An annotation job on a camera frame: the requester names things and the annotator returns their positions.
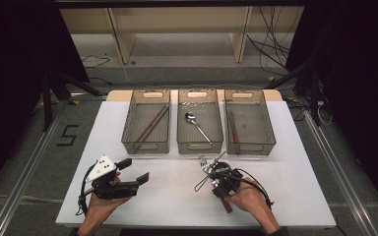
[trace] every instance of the transparent storage bin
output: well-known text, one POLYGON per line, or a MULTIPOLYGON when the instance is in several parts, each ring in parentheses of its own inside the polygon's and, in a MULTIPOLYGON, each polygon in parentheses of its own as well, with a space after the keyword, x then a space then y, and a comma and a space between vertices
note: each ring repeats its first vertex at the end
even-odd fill
POLYGON ((170 90, 134 90, 121 142, 129 154, 169 152, 170 90))
POLYGON ((217 91, 215 89, 180 89, 177 111, 177 145, 180 154, 220 153, 223 143, 217 91), (197 127, 185 115, 192 113, 197 127))
POLYGON ((225 91, 228 154, 269 155, 276 144, 262 90, 225 91))

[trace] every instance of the metal spoon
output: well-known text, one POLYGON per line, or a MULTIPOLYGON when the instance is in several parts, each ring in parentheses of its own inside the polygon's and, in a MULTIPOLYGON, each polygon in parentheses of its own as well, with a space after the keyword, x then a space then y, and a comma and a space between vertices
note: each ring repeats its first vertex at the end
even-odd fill
POLYGON ((208 136, 201 130, 201 127, 199 127, 198 124, 196 124, 195 120, 196 120, 196 117, 194 114, 188 112, 185 114, 185 117, 186 117, 186 121, 191 123, 191 124, 194 124, 196 126, 196 128, 198 128, 199 132, 201 132, 201 134, 205 137, 205 139, 207 139, 208 142, 211 143, 211 140, 210 138, 208 138, 208 136))

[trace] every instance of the person's left hand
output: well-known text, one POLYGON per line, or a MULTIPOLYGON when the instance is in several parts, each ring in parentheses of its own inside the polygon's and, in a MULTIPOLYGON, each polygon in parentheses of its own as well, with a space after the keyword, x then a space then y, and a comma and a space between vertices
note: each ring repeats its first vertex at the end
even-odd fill
MULTIPOLYGON (((119 172, 116 173, 115 180, 121 182, 118 178, 119 172)), ((100 227, 109 216, 116 210, 117 207, 125 204, 131 197, 104 200, 97 197, 95 193, 92 193, 91 201, 89 203, 88 212, 85 216, 85 221, 82 223, 78 230, 79 235, 93 235, 98 227, 100 227)))

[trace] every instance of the gray floor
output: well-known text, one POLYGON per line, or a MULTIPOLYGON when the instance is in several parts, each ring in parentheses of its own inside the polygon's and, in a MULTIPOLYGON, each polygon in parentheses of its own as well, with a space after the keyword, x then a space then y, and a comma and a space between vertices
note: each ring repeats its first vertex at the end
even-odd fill
MULTIPOLYGON (((257 39, 263 37, 260 34, 252 36, 257 39)), ((269 83, 269 77, 278 77, 259 68, 261 58, 249 43, 246 45, 243 62, 234 63, 229 38, 225 34, 139 35, 130 63, 125 67, 118 64, 109 35, 74 35, 74 39, 83 58, 88 55, 109 58, 109 62, 87 69, 90 77, 99 78, 91 79, 90 85, 102 91, 145 87, 261 88, 269 83)), ((99 62, 100 59, 86 60, 84 65, 92 67, 99 62)), ((284 73, 282 68, 276 67, 270 61, 267 65, 274 72, 284 73)), ((265 57, 262 58, 262 66, 266 66, 265 57)), ((293 96, 293 85, 294 81, 281 86, 281 94, 293 96)), ((62 111, 5 235, 68 235, 70 232, 70 229, 57 225, 54 221, 76 171, 103 97, 87 95, 73 86, 69 88, 74 94, 71 100, 77 102, 70 102, 62 111), (69 129, 77 138, 72 146, 58 146, 70 142, 70 139, 61 137, 67 125, 77 126, 69 129)), ((54 108, 60 107, 54 98, 54 108)), ((292 118, 301 112, 298 108, 290 110, 292 118)), ((38 104, 36 110, 31 112, 31 119, 14 150, 13 157, 8 159, 0 172, 0 209, 13 191, 43 134, 43 121, 43 107, 38 104)), ((295 125, 338 225, 346 235, 362 235, 308 123, 302 120, 296 121, 295 125)), ((336 122, 321 127, 378 231, 377 191, 364 169, 356 164, 353 151, 336 122)), ((119 228, 102 227, 96 235, 118 235, 119 232, 119 228)), ((289 232, 291 235, 343 235, 339 227, 328 230, 289 228, 289 232)))

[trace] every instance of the hand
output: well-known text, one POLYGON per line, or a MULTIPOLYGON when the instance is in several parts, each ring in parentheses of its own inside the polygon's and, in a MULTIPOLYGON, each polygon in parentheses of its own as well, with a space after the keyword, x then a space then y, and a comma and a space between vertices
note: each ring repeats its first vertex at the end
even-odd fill
MULTIPOLYGON (((244 178, 244 180, 258 186, 257 182, 248 177, 244 178)), ((250 212, 267 234, 271 234, 281 228, 267 206, 264 196, 253 186, 241 182, 237 193, 225 196, 224 199, 228 203, 233 203, 240 209, 250 212)))
MULTIPOLYGON (((121 180, 118 178, 119 174, 119 172, 116 173, 115 180, 121 182, 121 180)), ((85 216, 85 221, 78 230, 78 235, 94 235, 95 231, 109 218, 116 208, 125 204, 130 199, 131 197, 104 200, 98 198, 95 193, 92 193, 88 213, 85 216)))

